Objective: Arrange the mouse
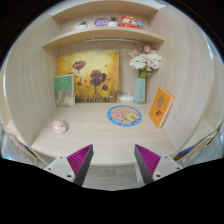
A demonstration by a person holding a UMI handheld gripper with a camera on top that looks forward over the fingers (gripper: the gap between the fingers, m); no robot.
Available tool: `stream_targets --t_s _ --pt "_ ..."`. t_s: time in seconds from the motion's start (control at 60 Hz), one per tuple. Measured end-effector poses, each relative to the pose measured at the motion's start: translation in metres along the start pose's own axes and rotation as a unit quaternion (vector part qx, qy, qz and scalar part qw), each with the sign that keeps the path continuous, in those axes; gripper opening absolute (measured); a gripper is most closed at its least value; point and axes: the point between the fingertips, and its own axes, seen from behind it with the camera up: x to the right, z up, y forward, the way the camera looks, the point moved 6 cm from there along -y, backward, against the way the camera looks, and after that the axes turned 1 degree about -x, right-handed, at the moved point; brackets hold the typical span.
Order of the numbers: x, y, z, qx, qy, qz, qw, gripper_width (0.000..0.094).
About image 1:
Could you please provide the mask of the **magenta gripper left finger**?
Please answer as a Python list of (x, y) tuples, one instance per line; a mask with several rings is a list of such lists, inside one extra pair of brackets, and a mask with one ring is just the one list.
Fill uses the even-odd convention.
[(72, 153), (69, 156), (60, 156), (50, 163), (45, 171), (82, 186), (93, 157), (93, 145)]

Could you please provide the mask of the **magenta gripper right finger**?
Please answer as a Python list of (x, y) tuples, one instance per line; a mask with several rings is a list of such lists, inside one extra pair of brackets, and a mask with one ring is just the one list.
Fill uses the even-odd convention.
[(182, 169), (171, 157), (160, 156), (140, 145), (135, 145), (134, 155), (145, 185)]

